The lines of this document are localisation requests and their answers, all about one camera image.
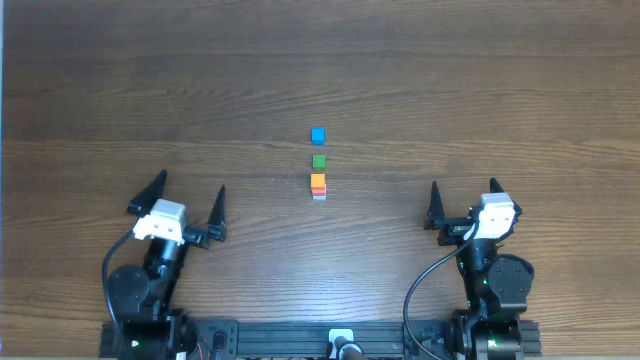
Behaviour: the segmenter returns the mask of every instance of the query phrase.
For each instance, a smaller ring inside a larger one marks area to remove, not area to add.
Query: wood grain surface
[[[524,209],[502,252],[536,268],[545,354],[640,354],[640,3],[9,0],[5,18],[1,355],[97,354],[102,258],[163,168],[198,225],[228,189],[228,241],[192,251],[175,294],[195,316],[400,321],[451,250],[422,230],[431,181],[459,216],[496,176]],[[411,314],[465,302],[446,264]]]

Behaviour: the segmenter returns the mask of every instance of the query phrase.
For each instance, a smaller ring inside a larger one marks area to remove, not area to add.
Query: wooden table
[[[228,241],[191,252],[175,294],[195,316],[399,321],[451,250],[422,230],[431,181],[463,215],[496,176],[524,209],[502,252],[536,268],[545,353],[640,353],[637,4],[12,0],[5,18],[2,355],[97,354],[102,258],[163,168],[198,225],[228,188]],[[465,302],[446,264],[412,316]]]

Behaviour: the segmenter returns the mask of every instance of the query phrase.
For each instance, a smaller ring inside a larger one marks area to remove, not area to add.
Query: blue cube
[[[324,128],[311,129],[311,143],[313,145],[324,145],[326,131]]]

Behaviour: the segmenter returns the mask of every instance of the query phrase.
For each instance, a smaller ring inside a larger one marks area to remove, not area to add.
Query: stacked blocks
[[[311,143],[324,145],[326,131],[324,128],[311,129]],[[326,155],[313,155],[311,167],[313,171],[321,172],[327,169]],[[327,200],[327,178],[325,174],[311,174],[311,194],[313,200]]]

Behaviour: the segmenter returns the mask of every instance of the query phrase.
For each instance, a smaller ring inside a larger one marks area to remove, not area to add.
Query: orange cube
[[[311,190],[322,191],[327,184],[324,174],[311,174]]]

